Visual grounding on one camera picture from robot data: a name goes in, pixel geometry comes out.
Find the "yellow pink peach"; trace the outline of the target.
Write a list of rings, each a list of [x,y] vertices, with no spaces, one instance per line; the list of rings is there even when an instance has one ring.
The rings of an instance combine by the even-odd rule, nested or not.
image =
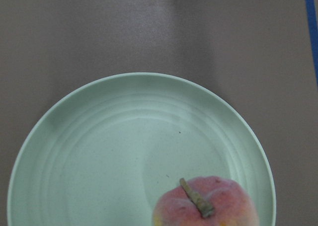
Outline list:
[[[253,201],[233,180],[197,177],[163,194],[153,212],[155,226],[258,226]]]

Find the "green plate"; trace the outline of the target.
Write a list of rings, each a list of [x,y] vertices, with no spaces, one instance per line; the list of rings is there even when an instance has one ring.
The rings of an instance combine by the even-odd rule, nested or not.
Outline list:
[[[217,175],[276,223],[265,152],[246,121],[211,91],[156,73],[113,75],[48,110],[16,158],[10,226],[150,226],[159,197],[180,178]]]

